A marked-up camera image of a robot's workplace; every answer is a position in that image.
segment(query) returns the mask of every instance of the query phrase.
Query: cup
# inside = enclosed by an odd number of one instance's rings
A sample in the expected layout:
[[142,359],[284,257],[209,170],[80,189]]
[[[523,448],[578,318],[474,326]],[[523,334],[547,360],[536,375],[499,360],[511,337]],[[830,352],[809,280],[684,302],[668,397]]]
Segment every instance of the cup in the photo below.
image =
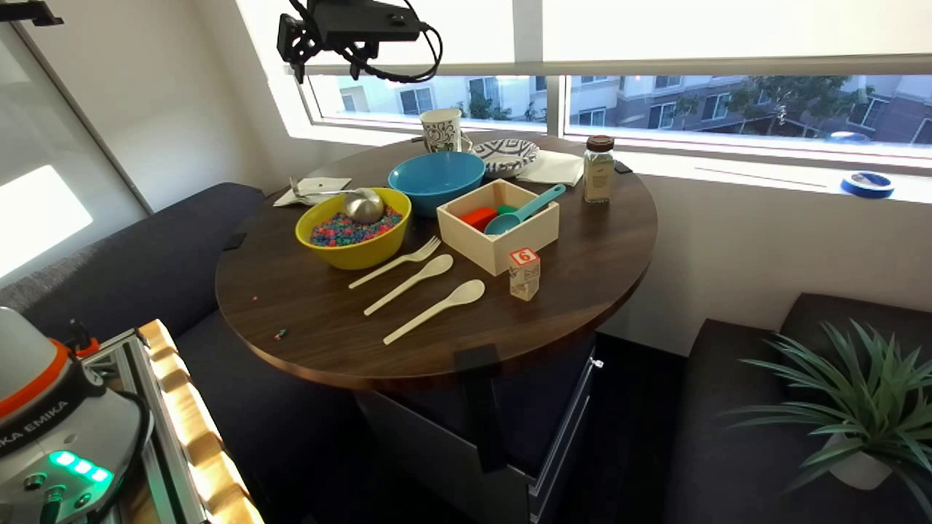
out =
[[464,152],[461,110],[425,110],[419,117],[429,152]]

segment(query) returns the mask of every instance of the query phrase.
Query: blue bowl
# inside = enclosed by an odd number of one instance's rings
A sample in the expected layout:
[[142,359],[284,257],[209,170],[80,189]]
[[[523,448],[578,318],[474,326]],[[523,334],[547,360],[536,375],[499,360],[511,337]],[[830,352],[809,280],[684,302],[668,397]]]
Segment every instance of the blue bowl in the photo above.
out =
[[405,193],[413,215],[438,218],[438,208],[474,189],[486,174],[486,164],[467,152],[431,152],[399,164],[389,174],[389,187]]

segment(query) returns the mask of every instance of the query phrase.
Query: wooden utensil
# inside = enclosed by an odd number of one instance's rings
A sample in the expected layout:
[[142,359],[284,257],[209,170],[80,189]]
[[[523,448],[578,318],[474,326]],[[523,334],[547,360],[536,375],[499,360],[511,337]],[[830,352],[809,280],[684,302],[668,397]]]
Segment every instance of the wooden utensil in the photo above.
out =
[[359,289],[359,285],[365,285],[365,283],[370,283],[370,280],[375,280],[375,278],[381,278],[381,275],[389,275],[389,272],[394,272],[399,266],[405,266],[405,263],[425,263],[438,248],[441,248],[441,240],[431,235],[424,248],[390,259],[389,266],[375,269],[374,275],[367,275],[361,280],[354,280],[351,289]]
[[405,283],[399,283],[394,292],[389,292],[381,299],[367,307],[365,315],[374,318],[374,312],[378,312],[386,302],[396,299],[399,295],[405,295],[408,289],[413,289],[424,280],[434,280],[434,278],[445,275],[450,269],[454,269],[454,257],[450,257],[450,253],[434,257],[431,263],[425,263],[425,269],[419,269]]
[[480,299],[485,295],[486,295],[486,283],[467,280],[451,295],[445,295],[445,299],[434,302],[431,308],[425,308],[424,315],[412,318],[405,326],[399,326],[389,337],[381,337],[381,344],[390,346],[394,340],[405,337],[408,333],[413,333],[425,320],[438,318],[441,312],[469,307],[469,302]]

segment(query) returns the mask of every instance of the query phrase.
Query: potted plant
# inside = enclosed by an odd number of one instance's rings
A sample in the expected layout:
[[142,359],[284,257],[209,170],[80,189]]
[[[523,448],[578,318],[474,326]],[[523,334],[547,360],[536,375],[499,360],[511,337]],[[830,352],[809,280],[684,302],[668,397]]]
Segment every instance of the potted plant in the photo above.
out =
[[824,323],[830,352],[779,334],[769,344],[779,360],[742,359],[742,363],[776,374],[791,391],[817,394],[817,400],[786,400],[779,404],[748,404],[729,410],[737,425],[802,425],[809,438],[827,442],[804,458],[798,489],[821,475],[874,489],[898,475],[926,519],[932,477],[932,360],[920,349],[903,352],[898,337],[882,337],[850,320],[855,333]]

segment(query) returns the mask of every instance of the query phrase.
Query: black sofa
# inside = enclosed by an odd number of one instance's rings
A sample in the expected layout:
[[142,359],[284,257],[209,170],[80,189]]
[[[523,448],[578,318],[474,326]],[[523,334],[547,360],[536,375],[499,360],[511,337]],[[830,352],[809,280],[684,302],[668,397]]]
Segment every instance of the black sofa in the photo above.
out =
[[[779,333],[818,349],[827,346],[821,323],[860,320],[898,333],[907,349],[932,355],[932,315],[850,298],[802,295]],[[802,458],[821,439],[798,429],[729,429],[722,410],[783,401],[786,391],[773,374],[740,359],[776,359],[764,340],[773,330],[707,320],[687,359],[680,410],[680,438],[668,483],[668,524],[879,524],[923,521],[903,480],[888,477],[874,493],[857,493],[837,477],[786,493]]]
[[57,337],[80,326],[105,340],[161,318],[265,521],[311,521],[322,499],[306,493],[329,493],[329,459],[365,423],[351,394],[271,369],[220,318],[215,263],[265,203],[209,187],[0,289],[0,302]]

